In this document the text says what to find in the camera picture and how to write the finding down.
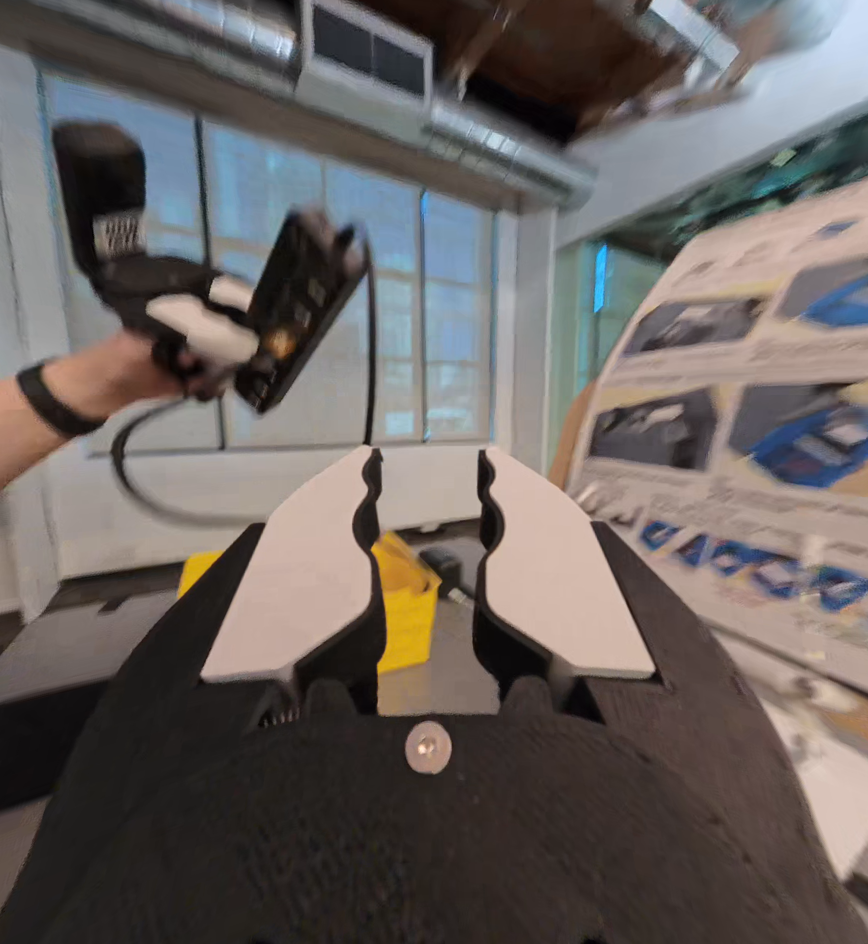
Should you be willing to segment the ceiling air vent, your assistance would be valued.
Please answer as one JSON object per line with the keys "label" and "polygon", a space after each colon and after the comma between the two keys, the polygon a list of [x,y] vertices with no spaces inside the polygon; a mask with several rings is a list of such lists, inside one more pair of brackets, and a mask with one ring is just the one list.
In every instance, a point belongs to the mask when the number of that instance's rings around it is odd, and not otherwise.
{"label": "ceiling air vent", "polygon": [[426,107],[433,87],[432,41],[354,2],[299,6],[304,67],[351,76],[358,87],[383,89]]}

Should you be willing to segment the instruction sheet on stand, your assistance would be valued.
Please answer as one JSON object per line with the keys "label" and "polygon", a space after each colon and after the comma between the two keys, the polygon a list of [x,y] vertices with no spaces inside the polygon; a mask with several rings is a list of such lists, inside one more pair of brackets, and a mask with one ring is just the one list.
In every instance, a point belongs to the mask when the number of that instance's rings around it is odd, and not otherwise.
{"label": "instruction sheet on stand", "polygon": [[[589,382],[572,401],[562,423],[555,458],[548,478],[565,490],[572,456],[585,416],[593,398],[595,382]],[[829,729],[852,735],[868,742],[868,697],[852,692],[825,679],[794,676],[787,682],[776,682],[771,674],[759,678],[764,692],[774,694],[784,708],[794,712],[800,721],[814,726],[826,723]]]}

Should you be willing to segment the yellow plastic bin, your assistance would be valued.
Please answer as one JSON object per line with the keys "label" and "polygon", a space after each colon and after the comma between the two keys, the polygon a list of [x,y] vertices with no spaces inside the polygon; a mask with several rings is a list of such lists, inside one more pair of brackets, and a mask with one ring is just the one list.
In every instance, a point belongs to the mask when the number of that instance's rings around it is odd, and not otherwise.
{"label": "yellow plastic bin", "polygon": [[[375,542],[372,554],[378,565],[386,645],[376,669],[365,678],[371,678],[377,671],[384,673],[425,663],[430,657],[438,605],[437,577],[398,537],[382,535]],[[178,599],[194,604],[199,603],[199,596],[207,596],[208,601],[200,604],[202,616],[211,615],[212,604],[223,606],[222,615],[212,618],[215,638],[237,589],[232,596],[224,594],[224,578],[229,569],[224,556],[224,552],[206,552],[189,557],[177,592]],[[239,581],[246,567],[239,571]]]}

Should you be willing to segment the large glass window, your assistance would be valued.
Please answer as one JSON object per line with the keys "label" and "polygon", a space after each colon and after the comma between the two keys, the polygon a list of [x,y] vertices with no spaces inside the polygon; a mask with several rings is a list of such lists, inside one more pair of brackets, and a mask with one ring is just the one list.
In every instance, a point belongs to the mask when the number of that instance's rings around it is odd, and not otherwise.
{"label": "large glass window", "polygon": [[[398,174],[308,153],[117,89],[43,77],[45,118],[116,124],[147,163],[144,238],[255,283],[287,212],[323,207],[369,234],[378,269],[376,442],[485,439],[490,431],[492,211]],[[289,449],[361,441],[362,284],[282,405],[257,418],[233,394],[135,434],[131,451]]]}

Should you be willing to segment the narrow glass window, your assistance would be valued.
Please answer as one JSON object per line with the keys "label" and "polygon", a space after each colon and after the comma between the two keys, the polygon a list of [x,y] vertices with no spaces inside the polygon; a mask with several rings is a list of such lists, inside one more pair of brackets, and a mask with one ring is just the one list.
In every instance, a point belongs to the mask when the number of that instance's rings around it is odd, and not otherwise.
{"label": "narrow glass window", "polygon": [[571,397],[595,380],[666,264],[615,242],[575,242],[555,254],[552,388]]}

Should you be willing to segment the black power station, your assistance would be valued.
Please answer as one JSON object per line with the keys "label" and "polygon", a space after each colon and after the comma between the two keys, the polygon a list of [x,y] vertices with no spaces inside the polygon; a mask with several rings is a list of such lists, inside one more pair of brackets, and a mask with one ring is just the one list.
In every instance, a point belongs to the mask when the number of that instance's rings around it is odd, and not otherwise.
{"label": "black power station", "polygon": [[443,544],[420,549],[418,558],[437,577],[439,599],[468,609],[475,606],[477,566]]}

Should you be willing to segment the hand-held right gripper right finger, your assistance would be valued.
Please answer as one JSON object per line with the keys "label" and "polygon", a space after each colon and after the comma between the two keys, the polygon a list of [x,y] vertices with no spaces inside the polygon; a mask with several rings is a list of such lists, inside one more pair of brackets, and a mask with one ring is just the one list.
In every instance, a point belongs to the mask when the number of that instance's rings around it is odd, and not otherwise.
{"label": "hand-held right gripper right finger", "polygon": [[657,667],[593,522],[556,485],[496,446],[480,451],[475,656],[507,694],[542,678],[649,680]]}

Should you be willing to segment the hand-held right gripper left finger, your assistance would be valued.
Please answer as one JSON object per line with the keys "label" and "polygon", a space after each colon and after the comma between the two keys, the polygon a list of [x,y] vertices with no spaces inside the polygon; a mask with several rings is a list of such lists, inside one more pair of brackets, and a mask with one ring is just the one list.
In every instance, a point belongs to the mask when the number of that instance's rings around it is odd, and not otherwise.
{"label": "hand-held right gripper left finger", "polygon": [[302,698],[319,675],[376,669],[385,612],[372,547],[382,455],[360,445],[269,516],[201,669],[203,683],[265,680]]}

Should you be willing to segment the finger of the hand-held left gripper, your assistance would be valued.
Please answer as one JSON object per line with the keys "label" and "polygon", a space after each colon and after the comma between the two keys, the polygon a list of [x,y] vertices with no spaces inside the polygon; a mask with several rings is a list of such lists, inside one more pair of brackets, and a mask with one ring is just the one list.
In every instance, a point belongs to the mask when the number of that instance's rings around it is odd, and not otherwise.
{"label": "finger of the hand-held left gripper", "polygon": [[260,346],[258,336],[233,319],[208,309],[194,295],[163,295],[148,301],[146,314],[179,334],[187,349],[215,369],[239,368]]}
{"label": "finger of the hand-held left gripper", "polygon": [[206,285],[205,308],[221,316],[248,316],[254,287],[230,274],[214,274]]}

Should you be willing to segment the instruction poster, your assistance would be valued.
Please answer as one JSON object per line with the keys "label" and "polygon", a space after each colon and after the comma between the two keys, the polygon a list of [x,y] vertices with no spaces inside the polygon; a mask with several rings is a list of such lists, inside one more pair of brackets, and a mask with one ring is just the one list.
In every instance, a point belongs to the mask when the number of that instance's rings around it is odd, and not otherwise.
{"label": "instruction poster", "polygon": [[691,240],[589,406],[569,489],[694,609],[868,652],[868,177]]}

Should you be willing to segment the person's left hand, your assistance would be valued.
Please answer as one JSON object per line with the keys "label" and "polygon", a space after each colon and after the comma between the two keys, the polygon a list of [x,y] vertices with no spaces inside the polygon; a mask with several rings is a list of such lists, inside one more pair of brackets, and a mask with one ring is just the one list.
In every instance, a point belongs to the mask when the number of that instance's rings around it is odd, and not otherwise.
{"label": "person's left hand", "polygon": [[50,394],[86,420],[104,421],[138,403],[183,398],[204,383],[188,382],[161,366],[154,341],[122,329],[106,340],[48,361],[41,377]]}

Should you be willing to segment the silver ventilation duct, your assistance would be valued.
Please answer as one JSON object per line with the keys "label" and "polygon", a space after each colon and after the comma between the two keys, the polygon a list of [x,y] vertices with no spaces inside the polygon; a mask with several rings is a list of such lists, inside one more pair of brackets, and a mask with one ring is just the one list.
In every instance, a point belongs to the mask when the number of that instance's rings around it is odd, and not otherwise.
{"label": "silver ventilation duct", "polygon": [[595,172],[484,112],[303,55],[292,2],[0,2],[0,44],[243,130],[483,206],[574,208]]}

